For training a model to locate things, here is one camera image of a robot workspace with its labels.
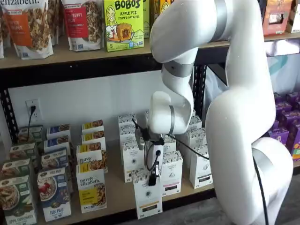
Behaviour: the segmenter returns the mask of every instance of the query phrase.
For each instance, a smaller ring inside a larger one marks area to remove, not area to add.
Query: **green cereal box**
[[[143,0],[144,8],[144,38],[150,37],[150,0]]]
[[[107,51],[144,47],[143,0],[104,0]]]

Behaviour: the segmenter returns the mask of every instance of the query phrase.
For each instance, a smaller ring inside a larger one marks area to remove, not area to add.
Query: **purple box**
[[[275,102],[278,103],[278,102],[283,102],[285,101],[285,97],[279,95],[278,93],[274,93],[274,99],[275,99]]]
[[[287,138],[286,148],[294,161],[300,160],[300,123],[292,124]]]
[[[300,121],[300,111],[299,110],[294,110],[294,111],[290,111],[290,112],[282,112],[279,117],[279,126],[289,129],[292,124],[295,124],[298,121]]]
[[[275,129],[269,130],[267,133],[267,136],[274,138],[285,145],[287,137],[289,136],[289,131],[284,127],[275,128]]]
[[[288,102],[276,103],[276,118],[279,119],[282,112],[289,112],[292,110],[292,105]]]
[[[300,101],[300,92],[299,91],[294,91],[290,94],[286,95],[286,100],[293,105],[295,102]]]

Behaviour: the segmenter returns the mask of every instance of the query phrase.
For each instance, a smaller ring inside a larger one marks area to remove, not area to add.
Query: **electrical outlet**
[[[41,122],[43,120],[43,118],[42,118],[42,112],[41,112],[39,100],[38,99],[28,100],[25,103],[26,103],[26,107],[27,107],[28,116],[30,116],[30,114],[31,114],[30,107],[33,105],[35,105],[35,107],[36,107],[32,117],[31,117],[31,122],[33,122],[33,123]]]

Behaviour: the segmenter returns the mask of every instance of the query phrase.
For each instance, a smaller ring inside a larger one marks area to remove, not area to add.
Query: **granola bag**
[[[2,0],[0,4],[21,59],[44,59],[53,55],[47,20],[48,0]]]
[[[62,0],[70,50],[101,48],[103,0]]]

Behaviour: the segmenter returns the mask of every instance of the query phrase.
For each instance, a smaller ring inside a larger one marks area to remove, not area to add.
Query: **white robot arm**
[[[293,161],[280,142],[260,138],[272,126],[276,110],[256,0],[176,0],[157,18],[150,35],[152,54],[163,63],[164,84],[185,103],[174,107],[167,94],[154,93],[149,127],[158,134],[186,131],[193,109],[188,81],[198,46],[219,39],[230,42],[229,90],[212,102],[206,118],[215,191],[237,225],[265,224],[254,157],[272,225],[291,181]]]

